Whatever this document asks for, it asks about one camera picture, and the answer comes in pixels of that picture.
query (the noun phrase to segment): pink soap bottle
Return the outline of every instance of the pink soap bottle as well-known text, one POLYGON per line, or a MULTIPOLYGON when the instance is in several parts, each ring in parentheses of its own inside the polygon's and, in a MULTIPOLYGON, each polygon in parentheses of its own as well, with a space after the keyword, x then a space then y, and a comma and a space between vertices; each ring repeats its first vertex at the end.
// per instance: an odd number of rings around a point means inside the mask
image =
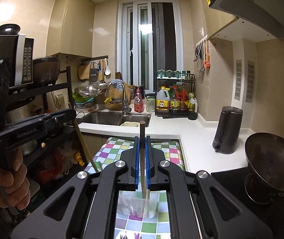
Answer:
POLYGON ((134 96, 134 111, 143 112, 143 110, 142 94, 140 93, 140 87, 138 87, 134 96))

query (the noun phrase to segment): checkered tablecloth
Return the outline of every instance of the checkered tablecloth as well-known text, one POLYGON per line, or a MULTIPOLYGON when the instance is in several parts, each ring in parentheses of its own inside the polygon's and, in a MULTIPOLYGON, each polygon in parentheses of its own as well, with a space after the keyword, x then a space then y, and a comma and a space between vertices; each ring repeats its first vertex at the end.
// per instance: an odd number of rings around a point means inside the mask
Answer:
MULTIPOLYGON (((133 148, 133 144, 133 141, 110 137, 107 140, 107 143, 104 144, 97 152, 93 160, 98 168, 98 162, 101 162, 102 167, 105 168, 108 164, 119 160, 121 153, 127 149, 133 148)), ((182 170, 185 170, 182 151, 178 142, 159 142, 151 143, 151 145, 153 148, 162 150, 164 152, 165 159, 179 165, 182 170)), ((85 170, 89 173, 95 173, 91 163, 88 164, 85 170)), ((142 193, 140 184, 137 193, 142 193)), ((142 239, 170 238, 170 222, 168 216, 166 192, 160 192, 155 216, 152 219, 139 218, 132 215, 123 215, 117 213, 114 239, 116 239, 117 235, 121 231, 140 234, 142 239)))

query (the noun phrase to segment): window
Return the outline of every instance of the window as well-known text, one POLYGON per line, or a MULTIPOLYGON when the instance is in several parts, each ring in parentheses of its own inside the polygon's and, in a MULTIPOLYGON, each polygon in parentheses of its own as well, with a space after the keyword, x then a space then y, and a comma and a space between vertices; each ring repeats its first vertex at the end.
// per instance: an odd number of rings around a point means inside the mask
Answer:
POLYGON ((176 1, 124 3, 119 16, 118 71, 128 85, 154 92, 158 70, 181 70, 183 65, 176 1))

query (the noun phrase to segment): silver screw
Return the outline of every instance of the silver screw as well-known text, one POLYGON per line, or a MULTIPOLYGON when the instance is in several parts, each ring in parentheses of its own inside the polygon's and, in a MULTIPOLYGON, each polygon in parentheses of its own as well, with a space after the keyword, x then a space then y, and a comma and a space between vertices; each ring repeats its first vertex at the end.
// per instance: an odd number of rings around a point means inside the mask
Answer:
POLYGON ((206 171, 200 171, 198 172, 198 177, 200 177, 201 179, 205 179, 208 177, 208 174, 206 171))
POLYGON ((84 179, 84 178, 86 178, 87 176, 88 176, 88 173, 85 172, 85 171, 78 172, 78 174, 77 174, 77 177, 78 177, 79 179, 84 179))
POLYGON ((168 167, 169 165, 170 165, 170 162, 167 160, 160 161, 160 166, 162 167, 168 167))
POLYGON ((125 165, 125 161, 119 160, 117 162, 115 162, 115 166, 116 167, 123 167, 125 165))

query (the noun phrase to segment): plate in sink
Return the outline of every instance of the plate in sink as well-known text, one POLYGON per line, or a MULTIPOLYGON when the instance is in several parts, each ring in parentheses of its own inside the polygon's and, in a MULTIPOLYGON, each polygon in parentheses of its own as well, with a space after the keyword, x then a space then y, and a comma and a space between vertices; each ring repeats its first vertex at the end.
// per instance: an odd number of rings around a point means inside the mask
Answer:
POLYGON ((123 124, 121 124, 123 127, 139 127, 140 123, 139 122, 129 122, 125 121, 123 124))

